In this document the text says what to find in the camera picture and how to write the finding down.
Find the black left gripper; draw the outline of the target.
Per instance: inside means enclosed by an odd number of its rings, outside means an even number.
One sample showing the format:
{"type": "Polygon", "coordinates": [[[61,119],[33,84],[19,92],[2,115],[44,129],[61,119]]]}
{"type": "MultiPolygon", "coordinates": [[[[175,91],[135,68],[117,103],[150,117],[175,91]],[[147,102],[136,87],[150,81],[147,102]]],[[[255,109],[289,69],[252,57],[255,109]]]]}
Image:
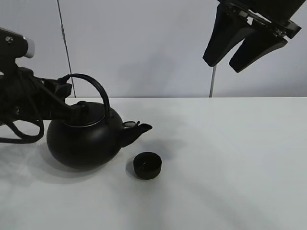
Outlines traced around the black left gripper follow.
{"type": "Polygon", "coordinates": [[[87,102],[79,101],[73,105],[60,103],[60,98],[71,95],[70,75],[55,79],[34,76],[31,69],[18,67],[16,72],[17,87],[20,90],[14,101],[14,120],[64,120],[77,123],[89,113],[87,102]]]}

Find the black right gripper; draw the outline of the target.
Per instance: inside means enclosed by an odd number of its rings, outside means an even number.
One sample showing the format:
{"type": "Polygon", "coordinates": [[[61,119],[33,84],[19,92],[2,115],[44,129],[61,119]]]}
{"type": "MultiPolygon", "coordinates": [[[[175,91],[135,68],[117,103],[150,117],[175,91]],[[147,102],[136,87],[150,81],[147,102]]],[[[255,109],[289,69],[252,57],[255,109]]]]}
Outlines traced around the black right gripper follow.
{"type": "Polygon", "coordinates": [[[301,30],[299,25],[291,21],[291,17],[302,6],[301,0],[221,0],[220,2],[224,4],[217,7],[213,32],[203,55],[203,60],[210,67],[216,66],[242,40],[243,43],[229,61],[230,67],[237,73],[288,43],[283,37],[266,30],[251,35],[252,27],[248,24],[248,14],[242,9],[258,13],[278,25],[291,39],[301,30]]]}

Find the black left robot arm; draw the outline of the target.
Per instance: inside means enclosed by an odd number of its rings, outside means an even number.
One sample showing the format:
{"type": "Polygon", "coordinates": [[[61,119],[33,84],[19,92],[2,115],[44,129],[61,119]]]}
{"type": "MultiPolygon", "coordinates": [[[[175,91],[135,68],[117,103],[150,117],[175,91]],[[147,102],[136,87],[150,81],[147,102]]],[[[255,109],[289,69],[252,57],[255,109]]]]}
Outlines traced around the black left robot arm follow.
{"type": "Polygon", "coordinates": [[[72,91],[68,78],[38,78],[31,69],[15,66],[0,76],[0,118],[35,125],[45,120],[74,123],[84,119],[90,111],[89,104],[65,103],[72,91]]]}

